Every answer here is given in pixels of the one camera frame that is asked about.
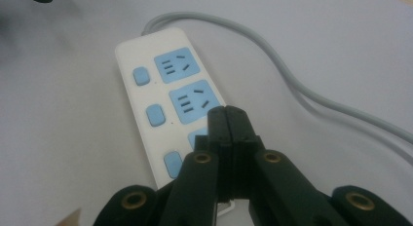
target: white table surface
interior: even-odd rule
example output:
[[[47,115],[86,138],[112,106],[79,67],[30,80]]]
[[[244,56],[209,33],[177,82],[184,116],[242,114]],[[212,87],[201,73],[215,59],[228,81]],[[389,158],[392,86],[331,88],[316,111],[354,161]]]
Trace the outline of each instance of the white table surface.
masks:
[[[413,132],[413,7],[398,0],[0,0],[0,225],[55,225],[78,208],[92,225],[118,190],[155,187],[114,50],[176,11],[255,29],[311,89]],[[413,221],[412,145],[294,96],[238,34],[169,26],[318,189],[366,188]],[[217,225],[252,225],[247,202]]]

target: blue switch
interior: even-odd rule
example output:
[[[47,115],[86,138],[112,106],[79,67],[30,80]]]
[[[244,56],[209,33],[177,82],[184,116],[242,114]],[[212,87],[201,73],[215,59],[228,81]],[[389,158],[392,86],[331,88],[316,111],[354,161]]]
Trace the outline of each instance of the blue switch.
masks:
[[[133,71],[133,78],[138,86],[144,86],[151,81],[148,69],[146,69],[145,67],[136,68]]]
[[[159,104],[152,104],[148,106],[148,108],[146,108],[146,115],[148,116],[149,123],[152,127],[158,127],[166,120],[164,111]]]
[[[167,166],[170,178],[176,179],[182,167],[182,160],[180,158],[179,153],[176,151],[167,153],[167,155],[164,157],[164,161],[165,165]]]

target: white power strip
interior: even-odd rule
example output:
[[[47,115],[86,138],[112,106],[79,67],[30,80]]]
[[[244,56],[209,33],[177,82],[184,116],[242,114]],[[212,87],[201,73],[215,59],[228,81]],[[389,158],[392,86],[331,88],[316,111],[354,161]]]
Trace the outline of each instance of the white power strip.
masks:
[[[120,44],[116,57],[158,188],[177,178],[207,112],[225,105],[201,60],[178,28]],[[234,208],[221,205],[218,215]]]

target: outlet slot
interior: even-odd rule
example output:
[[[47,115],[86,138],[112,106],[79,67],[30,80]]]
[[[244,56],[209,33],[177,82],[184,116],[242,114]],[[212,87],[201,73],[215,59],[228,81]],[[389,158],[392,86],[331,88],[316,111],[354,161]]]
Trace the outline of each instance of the outlet slot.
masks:
[[[155,63],[164,83],[171,83],[200,72],[188,48],[181,48],[155,57]]]
[[[220,103],[206,80],[169,92],[170,100],[182,124],[189,124],[207,115]]]

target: power cord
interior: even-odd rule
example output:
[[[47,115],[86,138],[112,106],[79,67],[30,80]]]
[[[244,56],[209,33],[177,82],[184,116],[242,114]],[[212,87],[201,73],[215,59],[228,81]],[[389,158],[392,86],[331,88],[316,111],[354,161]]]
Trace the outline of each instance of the power cord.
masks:
[[[410,132],[405,131],[402,128],[399,128],[389,122],[386,122],[378,117],[375,117],[373,115],[370,115],[368,113],[365,113],[363,111],[354,109],[350,106],[332,101],[324,96],[321,96],[320,94],[317,94],[304,86],[298,79],[291,73],[289,68],[286,66],[286,64],[283,62],[282,58],[280,55],[273,49],[273,47],[263,38],[261,37],[257,32],[254,30],[236,23],[234,21],[228,20],[228,19],[223,19],[211,15],[206,15],[206,14],[201,14],[201,13],[195,13],[195,12],[177,12],[177,13],[169,13],[169,14],[164,14],[160,15],[158,17],[155,17],[154,19],[151,19],[144,27],[142,35],[146,35],[152,32],[155,32],[156,27],[162,23],[176,20],[176,19],[199,19],[211,23],[215,23],[221,26],[224,26],[226,28],[229,28],[233,31],[236,31],[243,36],[247,37],[250,39],[252,42],[254,42],[259,48],[261,48],[264,53],[270,58],[270,60],[273,62],[273,64],[276,66],[276,68],[279,70],[280,74],[286,81],[288,85],[293,87],[296,91],[298,91],[300,94],[304,95],[308,99],[312,100],[313,102],[318,103],[321,106],[324,106],[326,108],[332,109],[334,111],[341,112],[343,114],[358,118],[366,123],[369,123],[373,126],[376,126],[386,132],[389,132],[395,136],[400,137],[401,139],[409,142],[410,144],[413,145],[413,134]]]

